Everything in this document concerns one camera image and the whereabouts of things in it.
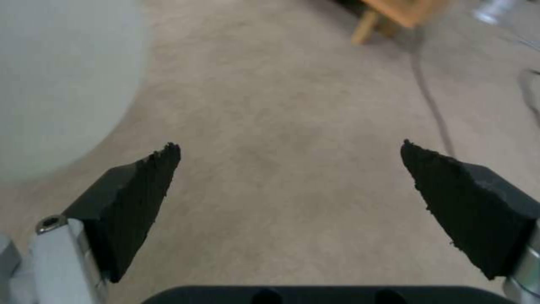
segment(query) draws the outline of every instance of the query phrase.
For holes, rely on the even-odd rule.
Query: black plastic base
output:
[[[143,304],[511,304],[469,287],[178,287]]]

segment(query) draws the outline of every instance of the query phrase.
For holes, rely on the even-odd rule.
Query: metal cylinder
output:
[[[517,0],[484,0],[474,11],[476,19],[489,24],[498,24],[501,18],[514,7]]]
[[[503,290],[516,303],[540,304],[540,220]]]

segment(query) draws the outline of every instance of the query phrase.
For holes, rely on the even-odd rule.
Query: wooden chair leg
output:
[[[353,37],[351,38],[351,42],[353,44],[362,44],[364,43],[371,33],[373,32],[373,29],[375,28],[375,25],[377,24],[377,21],[379,20],[380,15],[378,12],[376,12],[373,9],[368,9],[364,14],[362,15],[362,18],[358,22],[358,26],[354,30]]]

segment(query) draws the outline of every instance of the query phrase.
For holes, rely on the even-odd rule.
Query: silver object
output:
[[[36,225],[36,233],[38,235],[44,234],[46,232],[52,231],[58,227],[66,225],[68,220],[63,215],[51,215],[48,216]]]
[[[509,12],[516,0],[484,0],[482,5],[474,11],[476,19],[489,23],[498,24],[501,18]]]
[[[21,259],[0,234],[1,304],[103,304],[99,272],[81,221],[50,216],[39,222],[30,254]]]
[[[526,45],[536,51],[540,51],[540,42],[520,35],[508,21],[507,15],[517,4],[517,0],[484,0],[482,5],[472,13],[474,17],[491,25],[500,25],[515,36],[513,42]]]
[[[503,290],[516,303],[540,303],[540,220]]]

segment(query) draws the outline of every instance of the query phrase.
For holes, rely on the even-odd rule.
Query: screw hole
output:
[[[407,302],[399,293],[383,289],[375,294],[375,304],[407,304]]]
[[[281,304],[281,296],[270,289],[263,289],[257,292],[253,299],[251,300],[251,304]]]
[[[49,219],[46,219],[45,221],[43,221],[43,227],[51,227],[53,225],[56,225],[58,223],[58,218],[57,217],[51,217]]]

